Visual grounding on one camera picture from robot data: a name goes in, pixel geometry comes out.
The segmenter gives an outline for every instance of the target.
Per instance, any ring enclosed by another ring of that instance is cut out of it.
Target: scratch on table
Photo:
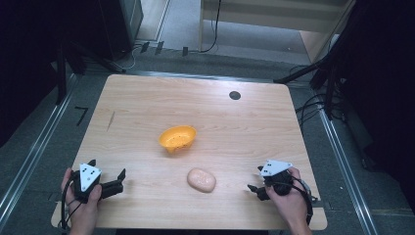
[[[114,116],[115,116],[115,112],[113,112],[113,115],[111,116],[110,123],[108,124],[108,127],[107,127],[107,131],[110,129],[110,126],[113,123]]]

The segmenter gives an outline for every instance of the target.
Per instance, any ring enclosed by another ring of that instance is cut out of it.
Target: soap bar
[[[203,193],[210,193],[216,185],[216,178],[201,168],[193,168],[187,175],[187,182]]]

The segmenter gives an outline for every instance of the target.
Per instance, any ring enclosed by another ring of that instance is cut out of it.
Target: wooden desk in background
[[[232,91],[241,99],[231,99]],[[181,124],[198,134],[190,149],[171,156],[158,139]],[[289,89],[281,84],[111,75],[73,168],[93,159],[101,182],[126,168],[124,192],[101,203],[98,227],[286,228],[272,202],[247,187],[262,185],[257,167],[268,159],[293,163],[320,198]],[[188,185],[193,167],[216,177],[213,192]],[[58,205],[52,224],[59,220]],[[315,208],[311,229],[326,226],[323,208]]]
[[[354,2],[355,0],[223,0],[219,21],[299,30],[308,57],[313,63],[325,55],[322,50],[328,46],[330,39],[342,32]],[[216,20],[218,3],[218,0],[201,0],[200,49],[204,20]]]

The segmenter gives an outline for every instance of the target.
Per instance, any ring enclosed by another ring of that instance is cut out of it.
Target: bowl
[[[178,125],[167,129],[159,138],[159,143],[173,154],[178,149],[190,148],[196,137],[196,129],[190,125]]]

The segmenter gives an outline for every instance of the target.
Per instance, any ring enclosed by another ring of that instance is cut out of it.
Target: hand
[[[65,185],[70,179],[71,169],[68,168],[65,172],[64,180],[61,184],[61,189],[64,191]],[[79,208],[70,217],[71,228],[70,235],[92,234],[98,217],[98,201],[101,198],[102,187],[100,184],[95,185],[94,189],[89,194],[88,203],[79,206],[78,201],[74,201],[75,196],[71,187],[68,188],[66,203],[69,204],[69,214],[71,214],[76,207]]]
[[[290,167],[288,172],[295,178],[300,179],[300,171],[294,167]],[[303,189],[302,185],[294,180],[294,186]],[[273,187],[265,187],[271,201],[277,208],[278,213],[287,223],[292,234],[311,234],[305,219],[307,216],[307,206],[301,193],[292,188],[286,196],[279,196],[275,193]]]

